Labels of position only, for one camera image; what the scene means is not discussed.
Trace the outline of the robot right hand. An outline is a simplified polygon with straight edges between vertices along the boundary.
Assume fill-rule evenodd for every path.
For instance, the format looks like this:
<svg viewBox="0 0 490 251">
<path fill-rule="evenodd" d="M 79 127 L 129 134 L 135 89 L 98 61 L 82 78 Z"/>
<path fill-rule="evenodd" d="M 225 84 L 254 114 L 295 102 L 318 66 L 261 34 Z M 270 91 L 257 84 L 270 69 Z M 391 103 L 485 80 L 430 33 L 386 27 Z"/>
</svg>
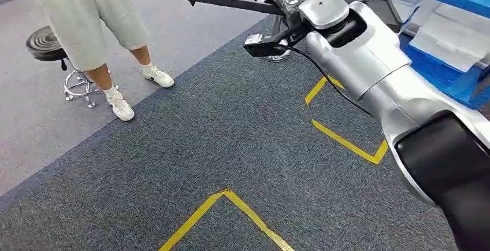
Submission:
<svg viewBox="0 0 490 251">
<path fill-rule="evenodd" d="M 344 0 L 273 0 L 285 14 L 288 26 L 307 20 L 315 29 L 327 29 L 341 23 L 349 14 Z"/>
</svg>

